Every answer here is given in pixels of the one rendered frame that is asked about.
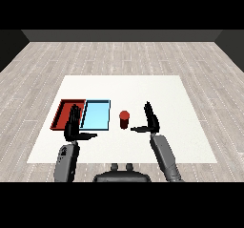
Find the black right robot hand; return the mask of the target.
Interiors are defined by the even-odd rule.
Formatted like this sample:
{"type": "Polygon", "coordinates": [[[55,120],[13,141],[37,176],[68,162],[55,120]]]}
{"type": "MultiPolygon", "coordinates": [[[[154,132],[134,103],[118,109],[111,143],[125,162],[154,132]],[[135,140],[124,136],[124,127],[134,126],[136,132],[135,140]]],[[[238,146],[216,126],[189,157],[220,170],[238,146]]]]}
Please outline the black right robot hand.
{"type": "Polygon", "coordinates": [[[132,131],[137,133],[150,132],[151,134],[157,134],[160,130],[159,121],[157,116],[153,112],[153,107],[150,102],[147,102],[144,106],[144,112],[147,117],[147,125],[140,127],[132,127],[132,131]]]}

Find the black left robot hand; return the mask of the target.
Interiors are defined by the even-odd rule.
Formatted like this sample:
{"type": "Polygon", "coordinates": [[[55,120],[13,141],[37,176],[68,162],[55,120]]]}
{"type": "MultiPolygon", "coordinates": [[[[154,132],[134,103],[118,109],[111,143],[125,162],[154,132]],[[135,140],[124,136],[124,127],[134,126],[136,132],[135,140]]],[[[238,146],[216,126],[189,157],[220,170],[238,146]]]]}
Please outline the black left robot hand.
{"type": "Polygon", "coordinates": [[[93,137],[97,137],[97,134],[79,132],[80,112],[81,109],[76,104],[71,106],[69,120],[67,121],[64,130],[64,137],[69,142],[75,140],[90,140],[93,137]]]}

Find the red shallow open box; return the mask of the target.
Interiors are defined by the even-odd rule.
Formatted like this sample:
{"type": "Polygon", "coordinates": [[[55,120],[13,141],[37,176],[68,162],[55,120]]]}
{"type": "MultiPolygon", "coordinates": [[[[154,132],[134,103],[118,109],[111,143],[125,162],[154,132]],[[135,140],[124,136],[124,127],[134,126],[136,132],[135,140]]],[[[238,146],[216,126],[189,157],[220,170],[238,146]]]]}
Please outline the red shallow open box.
{"type": "Polygon", "coordinates": [[[80,113],[83,113],[85,102],[85,99],[62,99],[53,118],[51,130],[64,131],[70,117],[71,107],[76,105],[81,109],[80,113]]]}

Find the light blue shallow open box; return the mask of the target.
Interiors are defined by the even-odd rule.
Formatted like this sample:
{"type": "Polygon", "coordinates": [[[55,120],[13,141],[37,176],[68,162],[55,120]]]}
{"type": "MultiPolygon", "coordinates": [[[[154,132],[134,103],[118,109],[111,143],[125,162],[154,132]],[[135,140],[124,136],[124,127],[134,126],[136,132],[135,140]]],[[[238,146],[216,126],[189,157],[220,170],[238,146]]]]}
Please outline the light blue shallow open box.
{"type": "Polygon", "coordinates": [[[88,99],[82,113],[81,131],[107,131],[110,123],[109,99],[88,99]]]}

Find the small red can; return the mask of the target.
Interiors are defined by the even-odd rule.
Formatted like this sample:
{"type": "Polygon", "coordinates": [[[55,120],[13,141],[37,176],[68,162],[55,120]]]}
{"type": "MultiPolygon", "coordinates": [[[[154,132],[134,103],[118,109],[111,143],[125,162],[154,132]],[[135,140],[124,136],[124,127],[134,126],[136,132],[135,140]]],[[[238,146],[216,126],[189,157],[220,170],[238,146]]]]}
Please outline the small red can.
{"type": "Polygon", "coordinates": [[[127,111],[122,111],[119,115],[120,118],[120,128],[125,130],[128,128],[130,114],[127,111]]]}

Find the dark grey robot body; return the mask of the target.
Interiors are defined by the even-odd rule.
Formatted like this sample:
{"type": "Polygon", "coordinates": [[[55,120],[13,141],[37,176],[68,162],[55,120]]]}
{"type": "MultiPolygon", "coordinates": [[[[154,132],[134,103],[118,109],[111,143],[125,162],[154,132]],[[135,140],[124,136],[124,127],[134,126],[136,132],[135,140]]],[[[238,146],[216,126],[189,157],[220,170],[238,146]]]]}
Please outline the dark grey robot body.
{"type": "Polygon", "coordinates": [[[148,175],[136,172],[131,163],[126,164],[125,171],[119,171],[118,164],[113,163],[108,172],[96,175],[93,182],[151,182],[151,179],[148,175]]]}

